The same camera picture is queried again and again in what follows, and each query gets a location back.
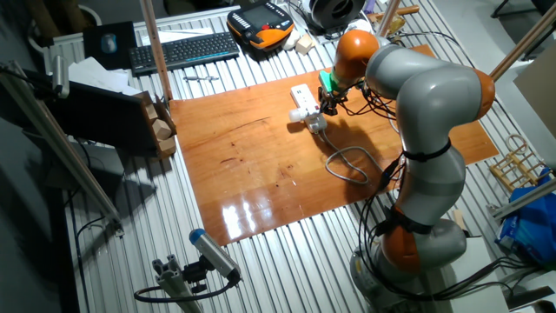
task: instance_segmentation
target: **blue plastic bag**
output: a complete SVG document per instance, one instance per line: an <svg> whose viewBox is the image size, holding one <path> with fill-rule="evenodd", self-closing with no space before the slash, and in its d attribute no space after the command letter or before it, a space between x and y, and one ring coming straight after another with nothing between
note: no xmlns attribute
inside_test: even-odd
<svg viewBox="0 0 556 313"><path fill-rule="evenodd" d="M541 175L547 171L549 169L544 169ZM539 181L539 185L549 180L547 176ZM514 190L510 202L535 188ZM525 253L549 270L555 270L556 195L550 193L507 216L495 242L512 251Z"/></svg>

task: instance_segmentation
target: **wooden table surface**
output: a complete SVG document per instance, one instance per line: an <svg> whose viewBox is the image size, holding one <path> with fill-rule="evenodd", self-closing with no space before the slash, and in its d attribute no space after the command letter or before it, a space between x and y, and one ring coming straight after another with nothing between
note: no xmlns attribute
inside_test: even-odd
<svg viewBox="0 0 556 313"><path fill-rule="evenodd" d="M381 171L360 151L346 156L369 175L369 185L347 183L326 171L334 151L303 123L288 119L295 109L289 91L302 83L316 99L317 71L170 102L204 228L220 245L360 201L378 183ZM359 90L351 90L348 99L352 110L366 104ZM361 146L382 168L401 153L400 137L387 119L372 113L349 117L340 107L338 112L326 117L326 133L339 149ZM498 154L478 122L453 129L450 137L467 164ZM339 159L331 168L361 179Z"/></svg>

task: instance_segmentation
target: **keyboard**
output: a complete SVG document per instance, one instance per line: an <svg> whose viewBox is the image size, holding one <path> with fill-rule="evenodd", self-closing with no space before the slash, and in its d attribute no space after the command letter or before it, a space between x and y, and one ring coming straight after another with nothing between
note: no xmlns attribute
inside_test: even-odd
<svg viewBox="0 0 556 313"><path fill-rule="evenodd" d="M162 52L164 52L168 70L227 60L238 57L240 54L240 50L229 32L163 43ZM129 59L134 77L157 72L150 46L129 49Z"/></svg>

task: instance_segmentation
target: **slotted metal table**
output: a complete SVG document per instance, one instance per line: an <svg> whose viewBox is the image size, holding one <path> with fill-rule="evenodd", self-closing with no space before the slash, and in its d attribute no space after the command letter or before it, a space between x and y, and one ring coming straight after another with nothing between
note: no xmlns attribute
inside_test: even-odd
<svg viewBox="0 0 556 313"><path fill-rule="evenodd" d="M455 37L434 4L429 0L403 0L400 6L418 4L420 13L406 16L405 32L439 31ZM378 10L384 4L377 2ZM226 15L233 8L211 10L157 21L159 30L209 27L226 31ZM144 23L135 23L137 44L147 36ZM436 36L405 37L406 46L427 43L440 59L471 66L465 52L456 44ZM50 60L60 55L69 63L84 59L83 36L75 34L55 39L44 50L46 71ZM335 43L319 44L306 56L295 51L272 53L256 62L241 54L228 61L172 70L169 80L175 99L204 97L299 75L332 66ZM219 77L214 81L184 81L184 77ZM162 96L157 74L129 78L139 90ZM506 154L507 136L520 133L504 106L495 103L480 120L497 149ZM509 194L490 174L488 166L501 156L467 166L465 189L446 214L463 211L466 226L474 236L483 236L491 258L503 256L494 243L497 223L487 211L488 204L507 202ZM65 208L76 288L81 312L179 312L175 304L148 304L134 300L136 290L156 286L151 261L175 254L181 265L196 262L198 252L189 243L189 232L202 228L188 169L181 151L170 159L149 163L134 158L125 164L124 180L116 195L122 215L123 237L114 236L110 227L86 229L78 238L76 230L100 216L99 210L77 194ZM384 218L379 205L390 206L397 191L379 196L375 202L374 223ZM242 268L243 283L223 295L202 300L206 312L362 312L367 304L349 275L349 258L358 243L357 226L361 203L354 203L260 235L231 243L225 250ZM510 274L499 270L499 278ZM215 273L208 277L208 290L218 290L225 282Z"/></svg>

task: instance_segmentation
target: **cable bundle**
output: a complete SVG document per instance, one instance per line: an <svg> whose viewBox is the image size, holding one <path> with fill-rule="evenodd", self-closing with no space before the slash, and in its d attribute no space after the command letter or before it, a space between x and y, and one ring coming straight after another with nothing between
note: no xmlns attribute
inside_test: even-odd
<svg viewBox="0 0 556 313"><path fill-rule="evenodd" d="M487 286L491 286L491 285L502 285L506 288L508 288L508 290L510 291L510 296L513 296L513 288L510 288L506 283L502 283L502 282L489 282L489 283L481 283L481 284L475 284L477 283L479 280L483 279L484 277L488 276L489 274L491 274L493 271L495 271L498 268L508 268L508 269L515 269L515 270L521 270L521 269L532 269L533 265L530 263L526 263L520 260L516 260L513 259L511 257L508 256L503 256L501 258L496 259L494 262L488 264L487 266L485 266L484 268L482 268L481 270L477 271L475 274L471 275L470 277L468 277L467 279L458 282L442 291L433 293L433 294L429 294L429 295L423 295L423 294L415 294L413 292L404 290L400 287L398 287L396 284L392 283L391 281L389 281L381 272L380 270L376 267L376 265L373 262L373 258L371 256L371 245L373 244L374 239L376 238L376 228L377 226L374 226L371 230L367 230L367 221L368 221L368 217L369 214L371 212L371 203L373 202L375 195L378 191L380 191L381 189L385 188L387 186L387 184L390 181L390 178L395 175L395 173L397 171L399 171L401 169L401 166L394 171L393 169L391 169L391 167L393 167L393 165L391 165L390 167L388 167L384 173L383 173L383 177L381 179L381 183L379 183L379 189L377 191L375 191L374 195L372 195L369 199L367 199L365 201L365 204L363 205L363 208L361 210L361 219L360 219L360 223L359 223L359 231L358 231L358 236L359 236L359 245L361 247L361 253L365 253L367 259L365 257L362 257L362 261L365 264L365 267L367 268L367 270L390 292L395 293L398 296L401 296L403 298L406 298L407 300L412 300L412 301L441 301L441 300L450 300L450 299L454 299L458 296L463 296L469 292L472 292L474 290L480 289L480 288L484 288ZM363 232L363 238L364 238L364 242L361 241L361 232Z"/></svg>

